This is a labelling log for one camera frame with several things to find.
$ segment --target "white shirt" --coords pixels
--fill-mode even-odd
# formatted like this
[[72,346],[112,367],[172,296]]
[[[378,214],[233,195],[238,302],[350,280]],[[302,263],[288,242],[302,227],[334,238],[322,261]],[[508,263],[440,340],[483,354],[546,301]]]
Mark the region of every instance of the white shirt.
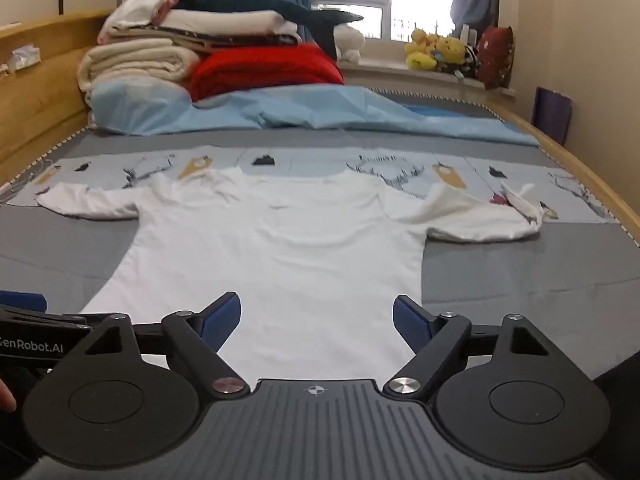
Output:
[[251,386],[260,378],[375,378],[411,357],[394,329],[399,294],[420,302],[427,236],[514,240],[537,232],[542,210],[435,184],[426,199],[345,171],[329,178],[207,170],[150,187],[58,184],[38,201],[83,218],[140,218],[129,251],[83,312],[125,312],[134,323],[198,312],[226,291],[241,321],[220,356]]

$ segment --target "metal screw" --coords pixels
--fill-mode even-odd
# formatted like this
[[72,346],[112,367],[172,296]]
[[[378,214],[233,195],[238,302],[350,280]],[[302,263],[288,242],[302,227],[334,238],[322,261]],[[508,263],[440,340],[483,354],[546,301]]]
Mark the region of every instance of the metal screw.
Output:
[[213,383],[213,389],[221,394],[236,394],[244,388],[244,381],[238,377],[222,377]]
[[412,394],[420,389],[420,383],[411,377],[396,377],[389,381],[389,387],[396,394]]

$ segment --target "ribbed gray surface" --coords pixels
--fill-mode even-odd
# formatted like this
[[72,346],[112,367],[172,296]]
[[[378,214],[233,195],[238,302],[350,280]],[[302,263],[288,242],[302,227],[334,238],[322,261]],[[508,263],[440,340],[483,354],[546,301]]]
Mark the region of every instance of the ribbed gray surface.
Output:
[[[324,392],[314,395],[315,386]],[[601,480],[588,465],[506,472],[452,448],[412,402],[370,381],[263,381],[219,402],[181,446],[142,465],[77,471],[45,459],[25,480]]]

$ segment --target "wooden bed rail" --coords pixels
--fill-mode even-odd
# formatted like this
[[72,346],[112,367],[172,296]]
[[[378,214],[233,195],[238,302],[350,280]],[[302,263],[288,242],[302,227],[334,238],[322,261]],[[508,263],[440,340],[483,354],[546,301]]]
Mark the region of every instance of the wooden bed rail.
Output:
[[515,124],[523,132],[527,132],[536,137],[536,139],[540,141],[540,147],[552,156],[565,170],[583,183],[587,189],[613,213],[629,234],[632,235],[634,240],[640,242],[640,216],[638,216],[629,204],[627,204],[618,193],[613,191],[606,182],[593,173],[587,165],[523,118],[497,104],[489,104],[489,107],[503,119]]
[[102,10],[0,30],[0,63],[33,43],[42,61],[0,77],[0,185],[86,125],[76,69],[109,12]]

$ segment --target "red cushion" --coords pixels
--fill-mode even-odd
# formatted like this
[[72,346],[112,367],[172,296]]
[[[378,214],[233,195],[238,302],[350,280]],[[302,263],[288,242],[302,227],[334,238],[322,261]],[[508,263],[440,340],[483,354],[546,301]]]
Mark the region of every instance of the red cushion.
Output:
[[487,88],[500,86],[513,61],[513,30],[511,27],[489,27],[478,45],[478,80]]
[[309,83],[344,84],[336,64],[314,43],[297,46],[243,46],[211,54],[191,77],[191,99]]

